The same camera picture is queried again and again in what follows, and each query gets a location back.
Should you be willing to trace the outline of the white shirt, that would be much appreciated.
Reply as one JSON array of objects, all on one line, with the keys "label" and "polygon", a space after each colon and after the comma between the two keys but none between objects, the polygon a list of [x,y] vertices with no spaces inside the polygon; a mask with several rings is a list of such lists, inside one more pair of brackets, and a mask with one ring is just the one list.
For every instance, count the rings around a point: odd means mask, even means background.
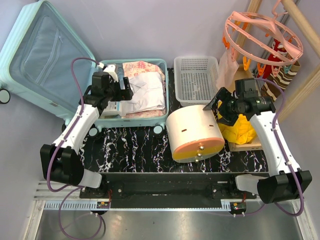
[{"label": "white shirt", "polygon": [[143,72],[129,79],[133,92],[131,100],[122,102],[125,114],[150,110],[164,110],[166,106],[164,87],[158,72]]}]

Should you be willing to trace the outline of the white round drum box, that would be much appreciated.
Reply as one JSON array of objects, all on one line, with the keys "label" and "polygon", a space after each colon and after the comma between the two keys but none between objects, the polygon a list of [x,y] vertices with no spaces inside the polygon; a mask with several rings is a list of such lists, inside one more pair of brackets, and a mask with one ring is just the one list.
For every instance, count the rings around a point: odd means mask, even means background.
[{"label": "white round drum box", "polygon": [[172,159],[177,163],[199,162],[218,154],[225,140],[214,113],[204,105],[179,108],[166,119]]}]

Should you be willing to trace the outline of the light blue hard-shell suitcase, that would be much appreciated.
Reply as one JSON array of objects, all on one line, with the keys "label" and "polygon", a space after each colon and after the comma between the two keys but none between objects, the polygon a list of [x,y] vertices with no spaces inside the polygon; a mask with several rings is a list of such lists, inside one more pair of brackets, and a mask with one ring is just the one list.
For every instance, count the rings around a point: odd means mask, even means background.
[{"label": "light blue hard-shell suitcase", "polygon": [[21,9],[0,52],[0,84],[66,124],[98,70],[94,54],[46,0]]}]

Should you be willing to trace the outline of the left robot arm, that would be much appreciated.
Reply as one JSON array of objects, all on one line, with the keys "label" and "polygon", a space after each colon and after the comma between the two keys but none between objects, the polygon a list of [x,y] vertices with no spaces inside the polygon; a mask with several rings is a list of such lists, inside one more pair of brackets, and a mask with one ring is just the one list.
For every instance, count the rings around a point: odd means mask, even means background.
[{"label": "left robot arm", "polygon": [[57,182],[65,187],[90,188],[97,198],[103,198],[108,193],[102,175],[84,168],[79,150],[109,102],[129,101],[132,97],[133,91],[127,77],[120,83],[108,72],[98,71],[92,75],[91,85],[81,96],[69,125],[52,144],[44,144],[40,149],[42,172],[50,191],[55,191],[51,182]]}]

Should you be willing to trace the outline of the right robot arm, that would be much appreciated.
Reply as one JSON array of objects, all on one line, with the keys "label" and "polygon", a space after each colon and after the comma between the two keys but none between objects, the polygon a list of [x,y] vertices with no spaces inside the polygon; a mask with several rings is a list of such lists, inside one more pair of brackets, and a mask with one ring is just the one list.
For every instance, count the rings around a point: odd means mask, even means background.
[{"label": "right robot arm", "polygon": [[251,174],[235,177],[227,185],[228,195],[239,198],[244,192],[258,195],[263,203],[272,204],[303,198],[303,193],[312,182],[308,170],[302,170],[293,157],[281,132],[273,100],[260,96],[256,89],[255,78],[235,81],[235,93],[225,87],[218,90],[213,99],[204,107],[205,111],[217,110],[218,120],[233,126],[243,115],[254,128],[267,160],[269,177],[261,178]]}]

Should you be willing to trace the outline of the white toiletry pack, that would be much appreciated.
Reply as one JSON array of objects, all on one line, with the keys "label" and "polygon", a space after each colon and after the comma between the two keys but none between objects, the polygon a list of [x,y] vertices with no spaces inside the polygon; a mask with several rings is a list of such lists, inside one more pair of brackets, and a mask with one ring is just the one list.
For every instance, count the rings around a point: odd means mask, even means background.
[{"label": "white toiletry pack", "polygon": [[107,107],[103,110],[102,117],[123,117],[125,115],[120,101],[109,101]]}]

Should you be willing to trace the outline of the cream pink-print cloth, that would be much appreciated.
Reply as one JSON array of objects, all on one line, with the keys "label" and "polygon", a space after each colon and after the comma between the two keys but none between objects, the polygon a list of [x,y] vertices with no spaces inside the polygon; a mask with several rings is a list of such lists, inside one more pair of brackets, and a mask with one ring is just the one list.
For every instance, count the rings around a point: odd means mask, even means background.
[{"label": "cream pink-print cloth", "polygon": [[[163,90],[164,90],[164,99],[166,93],[166,83],[165,83],[165,74],[158,65],[146,62],[146,61],[134,61],[134,62],[125,62],[122,64],[124,76],[128,79],[136,77],[140,73],[149,73],[157,72],[161,75]],[[137,113],[125,113],[125,118],[152,118],[160,117],[166,113],[166,107],[164,110],[147,110]]]}]

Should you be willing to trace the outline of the yellow cloth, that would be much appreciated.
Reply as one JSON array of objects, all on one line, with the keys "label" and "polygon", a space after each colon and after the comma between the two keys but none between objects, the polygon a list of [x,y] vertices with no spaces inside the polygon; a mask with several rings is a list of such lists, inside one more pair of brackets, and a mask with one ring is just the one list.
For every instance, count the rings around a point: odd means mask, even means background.
[{"label": "yellow cloth", "polygon": [[221,131],[221,134],[225,140],[229,143],[234,141],[235,143],[240,140],[240,135],[246,133],[246,131],[250,131],[252,127],[251,123],[247,120],[247,118],[240,114],[238,120],[233,126],[227,126],[221,123],[218,123],[218,127]]}]

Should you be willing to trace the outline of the translucent pink plastic bag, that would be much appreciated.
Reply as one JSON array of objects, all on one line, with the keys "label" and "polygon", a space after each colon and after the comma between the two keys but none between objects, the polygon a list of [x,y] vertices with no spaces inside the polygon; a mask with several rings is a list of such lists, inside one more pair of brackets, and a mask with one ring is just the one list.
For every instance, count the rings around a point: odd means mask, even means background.
[{"label": "translucent pink plastic bag", "polygon": [[219,74],[216,81],[216,87],[219,90],[222,87],[229,88],[234,76],[239,68],[239,64],[234,60],[231,50],[226,50],[219,60]]}]

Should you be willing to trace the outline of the wooden tray base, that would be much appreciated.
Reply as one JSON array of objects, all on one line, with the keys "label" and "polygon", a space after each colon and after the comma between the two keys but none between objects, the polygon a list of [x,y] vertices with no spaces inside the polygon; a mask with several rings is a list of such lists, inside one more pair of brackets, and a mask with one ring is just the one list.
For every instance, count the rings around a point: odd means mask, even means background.
[{"label": "wooden tray base", "polygon": [[[241,63],[234,75],[233,81],[251,79],[253,77],[254,75],[250,68],[245,70],[244,65]],[[251,128],[250,131],[241,134],[240,139],[237,142],[229,142],[228,146],[231,152],[258,151],[263,149],[258,135],[254,132],[253,128]]]}]

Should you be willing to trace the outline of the white perforated plastic basket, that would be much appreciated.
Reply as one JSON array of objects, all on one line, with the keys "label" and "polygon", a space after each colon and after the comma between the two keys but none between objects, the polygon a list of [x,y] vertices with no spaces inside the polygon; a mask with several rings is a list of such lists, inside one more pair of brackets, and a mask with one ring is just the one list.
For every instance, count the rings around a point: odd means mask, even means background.
[{"label": "white perforated plastic basket", "polygon": [[207,105],[218,91],[218,60],[213,56],[178,56],[173,64],[175,97],[181,106]]}]

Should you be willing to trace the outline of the brown striped cloth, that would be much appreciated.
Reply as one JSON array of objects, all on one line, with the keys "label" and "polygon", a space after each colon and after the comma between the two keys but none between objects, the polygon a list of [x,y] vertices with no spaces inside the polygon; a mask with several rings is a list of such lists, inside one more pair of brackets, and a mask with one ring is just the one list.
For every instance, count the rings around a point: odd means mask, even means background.
[{"label": "brown striped cloth", "polygon": [[[271,66],[268,65],[263,73],[262,78],[274,82],[283,91],[285,91],[288,85],[293,80],[293,78],[297,75],[300,68],[300,63],[296,61],[290,67],[282,67],[280,71],[277,73],[277,75],[274,76],[272,73]],[[273,101],[275,101],[281,95],[281,93],[274,85],[268,82],[264,82],[261,88],[261,95],[271,97]]]}]

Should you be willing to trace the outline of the black marble pattern mat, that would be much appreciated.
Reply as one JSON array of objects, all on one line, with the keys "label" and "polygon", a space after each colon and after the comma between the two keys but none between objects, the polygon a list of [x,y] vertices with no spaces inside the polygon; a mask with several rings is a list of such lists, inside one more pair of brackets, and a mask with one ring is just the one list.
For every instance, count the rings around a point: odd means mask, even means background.
[{"label": "black marble pattern mat", "polygon": [[154,136],[153,128],[103,128],[98,137],[86,136],[79,156],[88,170],[100,173],[267,173],[262,150],[230,151],[229,145],[213,157],[192,163],[172,159],[166,132]]}]

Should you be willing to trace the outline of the pink round clip hanger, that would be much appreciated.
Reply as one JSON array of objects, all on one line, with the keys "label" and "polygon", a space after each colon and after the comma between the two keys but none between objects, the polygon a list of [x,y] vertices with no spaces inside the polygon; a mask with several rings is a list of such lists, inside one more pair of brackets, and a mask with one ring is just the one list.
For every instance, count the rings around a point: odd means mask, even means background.
[{"label": "pink round clip hanger", "polygon": [[264,75],[267,66],[276,76],[281,68],[290,67],[303,55],[301,40],[277,21],[276,15],[233,11],[225,21],[222,41],[234,60],[242,58],[245,70],[256,63],[259,76]]}]

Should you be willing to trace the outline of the wooden hanger rack frame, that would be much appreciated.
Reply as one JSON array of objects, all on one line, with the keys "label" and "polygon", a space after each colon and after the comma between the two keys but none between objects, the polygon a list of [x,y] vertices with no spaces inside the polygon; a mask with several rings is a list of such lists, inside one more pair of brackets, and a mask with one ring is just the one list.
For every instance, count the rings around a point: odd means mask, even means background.
[{"label": "wooden hanger rack frame", "polygon": [[284,121],[320,86],[320,2],[318,0],[282,0],[287,21],[304,44],[304,54],[296,78],[286,90],[286,103],[279,120]]}]

